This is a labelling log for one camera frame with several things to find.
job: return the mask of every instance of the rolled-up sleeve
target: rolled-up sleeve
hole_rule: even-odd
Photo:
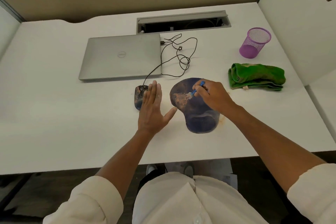
[[[288,199],[310,221],[335,223],[336,164],[322,164],[300,175]]]
[[[43,224],[115,224],[123,210],[115,186],[103,177],[92,176],[75,187],[69,200],[46,216]]]

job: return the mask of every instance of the pen holder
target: pen holder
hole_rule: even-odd
[[[247,36],[242,46],[239,48],[239,53],[245,58],[255,58],[260,50],[271,40],[272,36],[269,31],[264,28],[251,28],[247,32]]]

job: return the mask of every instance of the forearm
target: forearm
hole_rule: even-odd
[[[135,169],[152,137],[145,131],[137,131],[96,174],[109,180],[119,191],[122,199],[125,198]]]
[[[250,115],[241,106],[233,107],[226,116],[244,134],[285,192],[301,174],[325,163]]]

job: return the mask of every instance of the folded green cloth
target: folded green cloth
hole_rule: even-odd
[[[285,71],[279,67],[234,63],[229,69],[231,89],[248,86],[249,88],[264,87],[270,90],[281,90],[285,82]]]

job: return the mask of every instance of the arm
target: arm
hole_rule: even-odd
[[[173,107],[165,116],[162,116],[161,99],[161,85],[153,81],[143,96],[138,131],[96,174],[109,180],[119,191],[122,199],[125,198],[135,169],[147,145],[154,135],[168,124],[177,111],[177,108]]]
[[[205,81],[206,90],[199,86]],[[212,109],[231,120],[259,154],[275,180],[287,193],[299,176],[325,162],[250,115],[230,98],[220,82],[198,81],[193,89]]]

